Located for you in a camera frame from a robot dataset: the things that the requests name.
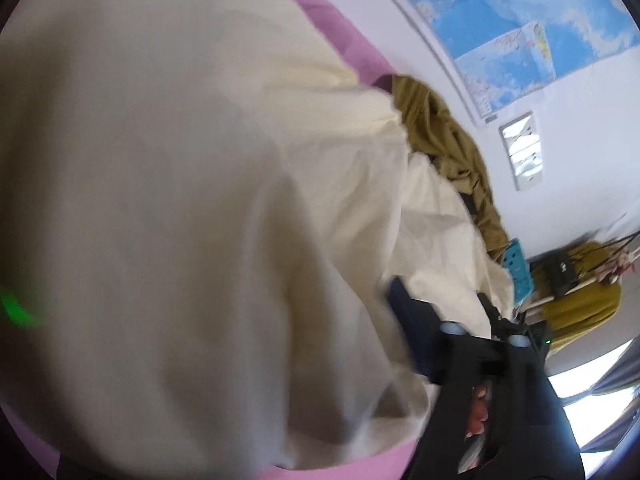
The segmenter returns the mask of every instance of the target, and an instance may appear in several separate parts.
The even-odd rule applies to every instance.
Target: map
[[[410,0],[487,116],[640,44],[621,0]]]

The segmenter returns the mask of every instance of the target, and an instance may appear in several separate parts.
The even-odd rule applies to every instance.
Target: white garment
[[[488,336],[510,282],[389,96],[290,0],[30,0],[0,35],[2,396],[115,476],[250,478],[415,439],[379,290]]]

